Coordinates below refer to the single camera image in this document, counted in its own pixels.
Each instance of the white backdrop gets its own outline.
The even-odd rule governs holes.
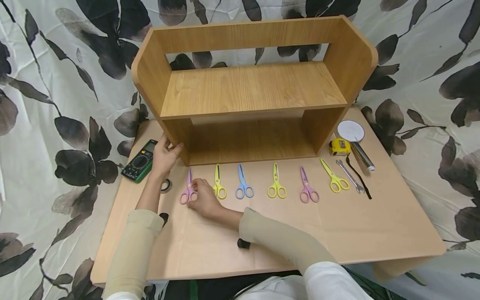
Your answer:
[[[89,272],[136,128],[152,118],[130,74],[148,28],[339,14],[379,51],[358,105],[451,250],[386,286],[410,300],[477,299],[480,0],[0,0],[3,298],[100,298]],[[192,69],[325,50],[168,58]]]

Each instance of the tan table surface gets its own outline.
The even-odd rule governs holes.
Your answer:
[[[280,184],[288,193],[285,199],[267,196],[267,188],[273,183],[272,161],[242,163],[246,181],[254,188],[255,196],[241,200],[235,197],[240,184],[237,164],[221,165],[221,184],[227,189],[227,198],[221,203],[238,211],[249,206],[264,216],[310,233],[341,264],[376,262],[373,269],[379,279],[400,275],[426,259],[443,254],[444,243],[360,110],[350,109],[345,119],[355,120],[365,129],[361,145],[376,171],[371,176],[361,174],[373,199],[357,194],[351,183],[348,191],[333,193],[329,188],[330,178],[319,159],[304,158],[277,161]],[[154,120],[142,124],[130,159],[149,139],[158,140],[161,133]],[[347,179],[335,163],[339,156],[330,156],[326,147],[320,157],[337,176]],[[352,165],[361,172],[355,157],[350,157]],[[344,157],[340,158],[346,165]],[[319,193],[319,203],[300,201],[299,193],[303,189],[300,166],[305,168],[310,185]],[[186,188],[187,170],[178,161],[169,177],[173,182],[172,190],[160,197],[159,212],[168,213],[169,219],[156,239],[147,280],[218,278],[293,268],[287,260],[261,246],[239,249],[238,232],[223,228],[181,205],[179,196]],[[194,178],[205,178],[210,184],[214,181],[214,171],[214,165],[192,167]],[[91,273],[96,285],[104,284],[107,279],[127,215],[135,208],[145,182],[135,184],[121,177]]]

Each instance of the shelf board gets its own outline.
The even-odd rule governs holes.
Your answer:
[[[160,117],[345,107],[322,61],[173,71]]]
[[[189,165],[315,157],[301,118],[193,126]]]

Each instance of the arm sleeve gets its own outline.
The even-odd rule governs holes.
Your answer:
[[[340,265],[320,262],[311,265],[303,275],[308,299],[322,300],[371,300]]]
[[[313,236],[290,225],[262,216],[247,207],[239,225],[240,238],[260,244],[287,258],[304,274],[317,262],[334,262],[336,259]]]
[[[153,243],[163,225],[164,220],[149,210],[134,210],[128,215],[110,265],[103,299],[119,292],[141,298]]]

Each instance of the wooden shelf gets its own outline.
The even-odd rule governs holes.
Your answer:
[[[160,117],[345,107],[322,61],[174,71]]]
[[[314,157],[301,118],[194,125],[189,165]]]
[[[324,61],[289,64],[172,71],[165,56],[322,43]],[[377,62],[375,47],[337,16],[150,29],[132,77],[190,166],[318,155]]]

